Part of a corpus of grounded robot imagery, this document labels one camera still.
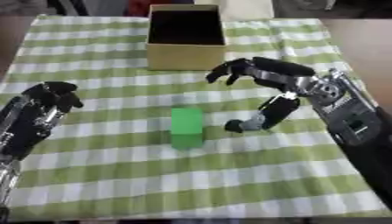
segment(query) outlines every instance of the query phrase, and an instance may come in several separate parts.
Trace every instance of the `cardboard box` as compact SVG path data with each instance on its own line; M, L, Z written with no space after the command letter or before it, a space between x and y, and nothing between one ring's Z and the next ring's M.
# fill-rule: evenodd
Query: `cardboard box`
M152 5L146 48L150 70L217 67L226 52L218 5Z

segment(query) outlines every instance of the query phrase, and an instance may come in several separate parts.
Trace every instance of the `wooden table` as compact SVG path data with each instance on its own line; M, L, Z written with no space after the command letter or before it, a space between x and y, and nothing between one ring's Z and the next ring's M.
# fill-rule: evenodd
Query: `wooden table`
M32 17L0 17L0 76L27 32ZM324 19L346 61L372 96L392 114L392 20Z

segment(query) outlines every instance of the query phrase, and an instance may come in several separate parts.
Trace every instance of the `checkered tablecloth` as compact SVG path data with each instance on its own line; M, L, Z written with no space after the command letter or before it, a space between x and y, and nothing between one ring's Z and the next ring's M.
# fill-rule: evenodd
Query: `checkered tablecloth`
M1 103L41 81L69 81L85 107L23 161L13 219L389 215L307 101L270 132L227 133L227 120L249 118L278 92L247 79L207 84L207 72L146 70L147 25L34 21L0 85ZM351 73L317 19L224 27L228 60L263 56ZM188 106L204 112L205 143L174 150L171 108Z

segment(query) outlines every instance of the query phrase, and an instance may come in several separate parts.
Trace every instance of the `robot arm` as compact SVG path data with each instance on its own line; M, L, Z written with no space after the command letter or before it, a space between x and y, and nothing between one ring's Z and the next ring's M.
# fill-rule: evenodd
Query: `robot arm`
M0 111L0 223L7 223L11 190L20 176L20 161L72 107L83 104L66 82L44 82L11 99Z
M304 97L348 160L392 210L392 120L345 73L332 69L317 76L307 66L254 57L226 62L206 79L213 83L223 75L230 75L227 85L250 76L256 84L282 92L267 100L250 119L228 121L225 130L268 130L298 109L298 97Z

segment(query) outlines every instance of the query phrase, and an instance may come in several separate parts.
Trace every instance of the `green block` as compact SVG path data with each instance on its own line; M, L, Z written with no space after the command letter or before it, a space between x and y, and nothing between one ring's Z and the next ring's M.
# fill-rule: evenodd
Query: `green block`
M203 145L203 117L198 108L171 110L171 146L184 150Z

